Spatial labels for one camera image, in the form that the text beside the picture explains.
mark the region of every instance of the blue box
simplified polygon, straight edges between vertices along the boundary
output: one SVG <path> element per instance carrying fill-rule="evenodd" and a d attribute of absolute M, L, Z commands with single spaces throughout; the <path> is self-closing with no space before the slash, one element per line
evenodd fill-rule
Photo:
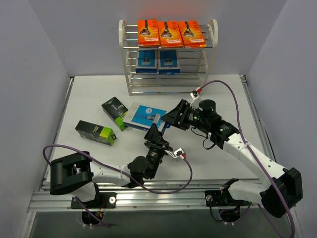
<path fill-rule="evenodd" d="M 177 50 L 158 50 L 158 73 L 180 73 Z"/>
<path fill-rule="evenodd" d="M 165 110 L 133 102 L 123 119 L 123 123 L 126 126 L 144 131 L 148 131 L 155 123 L 158 130 L 164 133 L 165 122 L 161 120 L 161 117 L 165 114 Z"/>
<path fill-rule="evenodd" d="M 157 73 L 157 50 L 138 50 L 136 73 Z"/>

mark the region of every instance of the white table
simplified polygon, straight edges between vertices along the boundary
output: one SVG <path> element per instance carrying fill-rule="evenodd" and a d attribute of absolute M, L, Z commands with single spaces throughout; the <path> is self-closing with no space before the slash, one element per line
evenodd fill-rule
<path fill-rule="evenodd" d="M 256 130 L 247 98 L 238 75 L 211 75 L 209 80 L 220 79 L 228 83 L 238 100 L 242 130 L 246 138 L 263 151 Z M 162 108 L 167 111 L 176 107 L 181 99 L 191 101 L 190 95 L 145 95 L 129 97 L 124 76 L 76 76 L 64 118 L 59 131 L 57 144 L 64 144 L 87 150 L 90 154 L 106 164 L 126 165 L 137 156 L 146 156 L 148 149 L 144 146 L 144 131 L 129 128 L 120 131 L 112 120 L 104 113 L 101 104 L 116 96 L 127 108 L 133 101 Z M 216 110 L 224 120 L 237 126 L 234 101 L 228 89 L 214 83 L 204 89 L 203 99 L 213 99 Z M 117 140 L 113 146 L 80 137 L 75 127 L 79 120 L 110 127 L 114 130 Z M 182 147 L 187 153 L 187 159 L 193 168 L 193 179 L 256 179 L 241 162 L 230 154 L 213 148 L 205 150 L 202 147 L 203 138 L 194 135 L 190 130 L 182 131 L 171 127 L 164 134 L 164 139 L 174 149 Z M 73 151 L 55 148 L 53 159 L 74 153 Z M 187 180 L 189 170 L 185 163 L 164 156 L 153 181 Z"/>

